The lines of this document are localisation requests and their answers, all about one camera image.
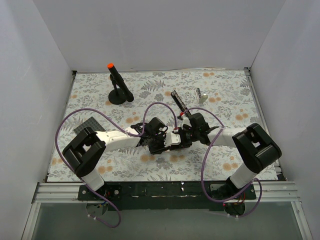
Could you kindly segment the black stapler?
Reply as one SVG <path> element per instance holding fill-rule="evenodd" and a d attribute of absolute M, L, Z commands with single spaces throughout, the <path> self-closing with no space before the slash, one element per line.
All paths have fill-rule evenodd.
<path fill-rule="evenodd" d="M 179 97 L 178 93 L 173 90 L 170 93 L 172 99 L 174 100 L 174 102 L 177 104 L 178 108 L 180 109 L 180 111 L 182 113 L 184 113 L 187 117 L 191 116 L 191 113 L 188 111 L 188 108 L 186 107 L 186 105 L 183 103 L 183 101 L 181 100 L 181 98 Z"/>

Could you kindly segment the beige stapler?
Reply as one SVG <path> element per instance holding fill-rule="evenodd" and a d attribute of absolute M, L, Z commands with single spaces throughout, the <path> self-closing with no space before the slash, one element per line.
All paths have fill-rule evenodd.
<path fill-rule="evenodd" d="M 208 99 L 208 95 L 202 93 L 199 88 L 195 89 L 195 96 L 199 104 L 203 104 Z"/>

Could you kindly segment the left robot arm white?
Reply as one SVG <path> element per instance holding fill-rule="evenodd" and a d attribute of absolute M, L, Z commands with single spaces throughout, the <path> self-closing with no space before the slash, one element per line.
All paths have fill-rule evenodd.
<path fill-rule="evenodd" d="M 95 200 L 101 200 L 107 193 L 97 168 L 103 153 L 140 146 L 148 146 L 149 151 L 155 153 L 157 148 L 164 149 L 167 129 L 157 117 L 145 124 L 131 125 L 124 132 L 95 131 L 86 127 L 63 149 L 62 155 L 75 175 L 89 186 L 89 194 Z"/>

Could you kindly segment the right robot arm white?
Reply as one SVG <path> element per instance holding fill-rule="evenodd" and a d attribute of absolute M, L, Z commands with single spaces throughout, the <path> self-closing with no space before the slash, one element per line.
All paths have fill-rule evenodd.
<path fill-rule="evenodd" d="M 199 141 L 211 147 L 235 148 L 242 158 L 243 163 L 225 184 L 212 191 L 212 198 L 216 200 L 239 198 L 262 170 L 282 156 L 280 147 L 258 123 L 241 128 L 209 127 L 201 113 L 187 111 L 180 113 L 178 118 L 182 120 L 179 129 L 182 131 L 180 139 L 183 147 L 189 142 Z"/>

